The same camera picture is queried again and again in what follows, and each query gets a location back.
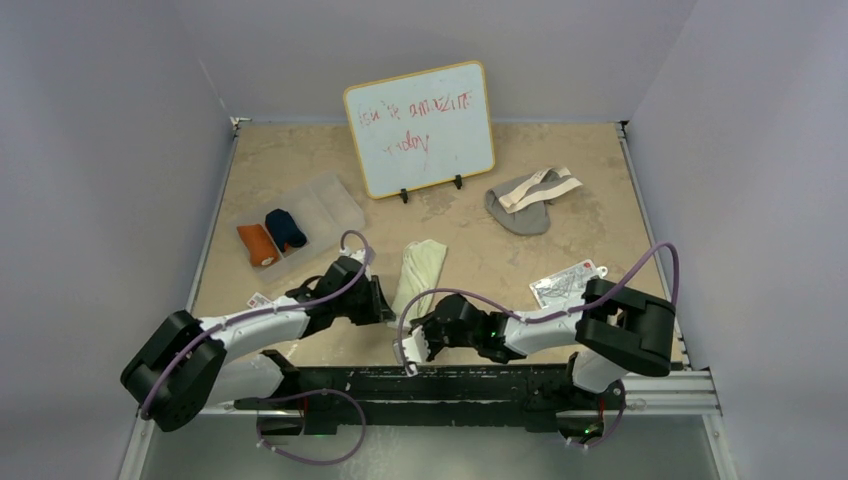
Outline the pale yellow underwear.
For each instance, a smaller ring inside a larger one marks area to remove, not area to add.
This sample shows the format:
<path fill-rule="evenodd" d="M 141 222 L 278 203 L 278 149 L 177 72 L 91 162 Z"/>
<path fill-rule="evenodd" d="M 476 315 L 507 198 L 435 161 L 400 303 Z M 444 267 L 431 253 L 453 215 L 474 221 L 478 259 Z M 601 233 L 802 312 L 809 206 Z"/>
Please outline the pale yellow underwear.
<path fill-rule="evenodd" d="M 415 295 L 437 287 L 447 253 L 446 245 L 432 239 L 411 242 L 404 248 L 391 304 L 397 318 L 388 323 L 390 328 L 397 327 L 400 314 Z"/>

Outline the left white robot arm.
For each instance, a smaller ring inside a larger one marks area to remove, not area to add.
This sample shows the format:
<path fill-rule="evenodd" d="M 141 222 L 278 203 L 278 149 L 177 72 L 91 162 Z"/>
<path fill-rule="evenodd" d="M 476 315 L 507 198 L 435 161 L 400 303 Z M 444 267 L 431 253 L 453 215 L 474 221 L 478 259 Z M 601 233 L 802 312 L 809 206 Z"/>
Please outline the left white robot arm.
<path fill-rule="evenodd" d="M 324 331 L 338 318 L 357 326 L 395 320 L 368 263 L 340 256 L 322 275 L 264 307 L 219 317 L 196 318 L 186 310 L 170 314 L 129 361 L 122 386 L 140 414 L 171 432 L 188 424 L 205 406 L 230 400 L 214 395 L 227 364 L 272 344 Z"/>

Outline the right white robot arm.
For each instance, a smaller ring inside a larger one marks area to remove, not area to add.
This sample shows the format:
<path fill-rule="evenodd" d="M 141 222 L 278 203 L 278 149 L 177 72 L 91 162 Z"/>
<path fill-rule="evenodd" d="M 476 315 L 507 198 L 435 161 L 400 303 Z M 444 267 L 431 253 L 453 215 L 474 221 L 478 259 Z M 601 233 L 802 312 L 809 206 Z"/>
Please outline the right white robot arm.
<path fill-rule="evenodd" d="M 564 399 L 584 407 L 628 373 L 665 377 L 671 371 L 675 300 L 665 300 L 601 278 L 588 281 L 580 298 L 535 311 L 495 305 L 486 312 L 472 304 L 474 294 L 441 289 L 434 310 L 414 320 L 400 318 L 395 356 L 406 375 L 445 348 L 472 348 L 506 364 L 533 353 L 579 344 L 561 381 Z"/>

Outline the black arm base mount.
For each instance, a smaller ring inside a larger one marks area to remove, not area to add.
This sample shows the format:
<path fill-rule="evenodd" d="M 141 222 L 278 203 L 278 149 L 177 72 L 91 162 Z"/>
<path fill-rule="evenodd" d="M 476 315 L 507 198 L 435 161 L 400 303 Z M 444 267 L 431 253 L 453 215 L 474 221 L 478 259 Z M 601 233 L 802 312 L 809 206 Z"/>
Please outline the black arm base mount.
<path fill-rule="evenodd" d="M 262 397 L 238 410 L 291 410 L 307 435 L 341 426 L 508 427 L 586 441 L 603 435 L 603 416 L 624 406 L 622 381 L 590 393 L 571 381 L 566 364 L 429 366 L 415 377 L 394 366 L 296 367 L 265 351 L 283 373 Z"/>

